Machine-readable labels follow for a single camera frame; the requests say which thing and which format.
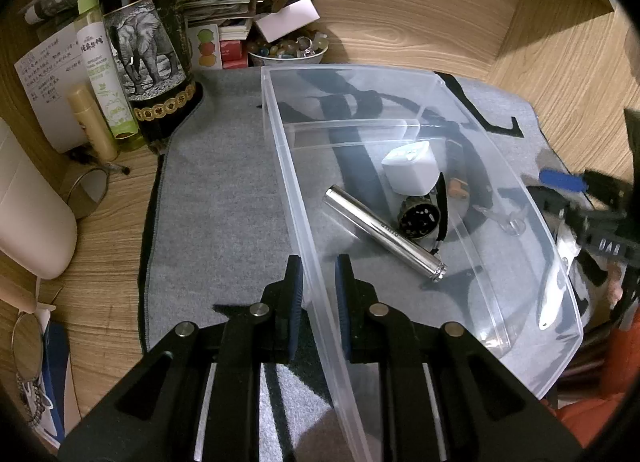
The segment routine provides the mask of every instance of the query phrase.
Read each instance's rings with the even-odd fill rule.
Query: red box
[[[222,63],[242,59],[242,40],[223,40],[220,42]]]
[[[222,68],[245,68],[249,67],[249,54],[246,48],[242,50],[242,58],[240,60],[232,60],[230,62],[222,61]]]

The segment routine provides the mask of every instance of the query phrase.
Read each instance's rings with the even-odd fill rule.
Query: paper stack
[[[190,28],[216,24],[220,40],[244,40],[255,17],[256,0],[182,0]]]

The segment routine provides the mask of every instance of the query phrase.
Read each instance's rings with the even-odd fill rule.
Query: fruit picture card
[[[191,70],[222,68],[217,25],[187,29],[187,37],[191,45]]]

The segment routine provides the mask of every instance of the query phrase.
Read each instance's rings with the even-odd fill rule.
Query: silver tube
[[[424,248],[404,238],[341,187],[332,185],[324,194],[324,202],[356,224],[385,249],[431,280],[437,282],[447,272],[444,263]]]

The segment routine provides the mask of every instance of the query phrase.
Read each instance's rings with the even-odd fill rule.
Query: clear plastic piece
[[[462,323],[542,397],[582,341],[573,291],[527,190],[444,82],[388,67],[263,67],[262,96],[306,308],[354,459],[380,460],[382,428],[377,366],[350,365],[342,353],[334,280],[342,253],[380,301],[432,327]],[[438,283],[322,202],[337,184],[394,225],[404,197],[391,190],[382,159],[423,140],[447,184],[439,252],[447,274]],[[420,243],[428,249],[429,240]]]

